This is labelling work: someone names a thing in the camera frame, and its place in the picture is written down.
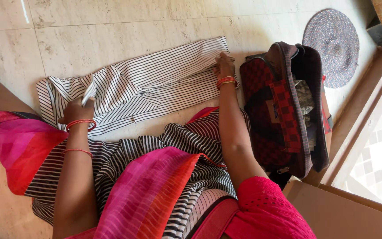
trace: bag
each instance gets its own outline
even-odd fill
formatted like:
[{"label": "bag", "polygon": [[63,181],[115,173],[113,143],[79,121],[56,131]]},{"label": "bag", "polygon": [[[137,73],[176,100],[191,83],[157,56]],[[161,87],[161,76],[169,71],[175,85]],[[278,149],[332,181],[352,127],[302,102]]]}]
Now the bag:
[{"label": "bag", "polygon": [[240,73],[254,155],[272,172],[269,177],[287,172],[304,178],[311,168],[326,168],[324,126],[329,125],[324,125],[319,53],[301,44],[276,42],[268,52],[246,57]]}]

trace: red bangle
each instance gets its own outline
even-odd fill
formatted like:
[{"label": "red bangle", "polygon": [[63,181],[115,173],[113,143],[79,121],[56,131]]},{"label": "red bangle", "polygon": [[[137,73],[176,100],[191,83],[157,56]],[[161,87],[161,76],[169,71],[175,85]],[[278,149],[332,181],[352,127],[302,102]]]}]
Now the red bangle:
[{"label": "red bangle", "polygon": [[92,127],[88,129],[88,132],[93,130],[95,127],[97,127],[97,122],[93,119],[78,119],[75,121],[72,121],[66,125],[66,131],[69,132],[69,128],[72,127],[72,125],[78,124],[78,123],[93,123]]},{"label": "red bangle", "polygon": [[218,90],[220,89],[220,86],[223,83],[227,82],[227,81],[233,81],[233,82],[235,82],[235,86],[237,86],[237,80],[235,78],[233,78],[233,77],[225,77],[225,78],[222,78],[222,79],[218,80],[218,82],[216,84],[216,87],[218,88]]},{"label": "red bangle", "polygon": [[89,154],[89,156],[91,156],[91,158],[92,158],[92,153],[91,152],[83,150],[83,149],[78,149],[78,148],[66,149],[66,150],[64,150],[62,152],[62,154],[65,154],[66,152],[69,152],[69,151],[82,151],[82,152],[85,152],[85,153]]}]

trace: zipper pull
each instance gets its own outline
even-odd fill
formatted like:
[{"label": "zipper pull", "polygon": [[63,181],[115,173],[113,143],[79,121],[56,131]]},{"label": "zipper pull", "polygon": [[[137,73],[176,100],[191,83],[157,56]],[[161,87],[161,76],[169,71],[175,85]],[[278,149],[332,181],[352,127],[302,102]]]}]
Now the zipper pull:
[{"label": "zipper pull", "polygon": [[285,168],[277,170],[278,174],[282,174],[282,173],[285,173],[285,172],[288,172],[288,171],[290,171],[289,167],[285,167]]}]

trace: woman's right hand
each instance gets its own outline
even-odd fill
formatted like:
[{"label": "woman's right hand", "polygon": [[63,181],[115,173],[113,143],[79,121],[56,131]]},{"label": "woman's right hand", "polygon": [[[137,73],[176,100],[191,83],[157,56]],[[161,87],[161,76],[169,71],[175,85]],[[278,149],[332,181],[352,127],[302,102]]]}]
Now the woman's right hand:
[{"label": "woman's right hand", "polygon": [[218,80],[223,79],[225,77],[234,77],[235,74],[235,65],[231,61],[231,59],[225,54],[225,52],[221,52],[218,57],[215,58],[216,67],[213,68],[213,72],[218,77]]},{"label": "woman's right hand", "polygon": [[92,119],[94,117],[94,98],[89,98],[85,106],[82,107],[83,96],[70,101],[64,109],[64,117],[58,122],[60,124],[68,124],[75,120]]}]

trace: marble floor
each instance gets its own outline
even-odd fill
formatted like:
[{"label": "marble floor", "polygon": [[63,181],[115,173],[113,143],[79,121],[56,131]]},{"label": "marble floor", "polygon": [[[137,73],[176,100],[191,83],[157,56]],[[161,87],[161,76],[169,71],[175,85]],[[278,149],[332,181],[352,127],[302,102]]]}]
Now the marble floor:
[{"label": "marble floor", "polygon": [[[326,91],[336,119],[376,49],[365,31],[375,15],[369,0],[0,1],[0,81],[39,112],[35,83],[46,76],[84,76],[121,60],[221,35],[238,69],[245,56],[267,51],[273,42],[300,43],[309,19],[325,8],[346,14],[360,41],[351,82]],[[213,99],[98,139],[159,135],[167,123],[185,123],[217,104]],[[10,193],[0,164],[0,239],[50,238],[51,230],[33,215],[30,198]]]}]

